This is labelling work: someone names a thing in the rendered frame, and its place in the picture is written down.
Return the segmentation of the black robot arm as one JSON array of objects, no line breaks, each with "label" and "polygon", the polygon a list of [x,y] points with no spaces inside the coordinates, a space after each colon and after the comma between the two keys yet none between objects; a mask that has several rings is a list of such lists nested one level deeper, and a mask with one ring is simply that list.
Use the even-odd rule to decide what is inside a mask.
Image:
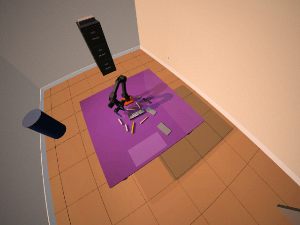
[{"label": "black robot arm", "polygon": [[[126,102],[128,102],[129,100],[131,100],[129,98],[130,96],[128,95],[127,90],[126,90],[126,81],[127,81],[127,78],[125,76],[123,76],[123,75],[120,75],[117,78],[117,80],[115,81],[114,88],[113,88],[112,92],[109,95],[109,101],[110,101],[110,103],[108,104],[108,107],[112,108],[118,102],[118,100],[116,98],[117,97],[116,93],[117,93],[117,90],[118,90],[118,87],[119,87],[120,83],[122,85],[122,92],[123,92],[121,96],[123,98],[125,98]],[[123,107],[124,106],[124,101],[122,101],[122,102],[119,101],[118,106],[119,107]]]}]

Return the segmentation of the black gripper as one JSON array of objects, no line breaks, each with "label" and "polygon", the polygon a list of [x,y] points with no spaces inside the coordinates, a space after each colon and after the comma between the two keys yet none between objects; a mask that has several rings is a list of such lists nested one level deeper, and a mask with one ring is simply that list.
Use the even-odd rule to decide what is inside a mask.
[{"label": "black gripper", "polygon": [[123,108],[123,109],[120,108],[120,107],[118,106],[118,103],[119,103],[119,101],[116,103],[117,108],[114,109],[115,112],[118,112],[119,110],[123,110],[123,109],[124,109],[124,108]]}]

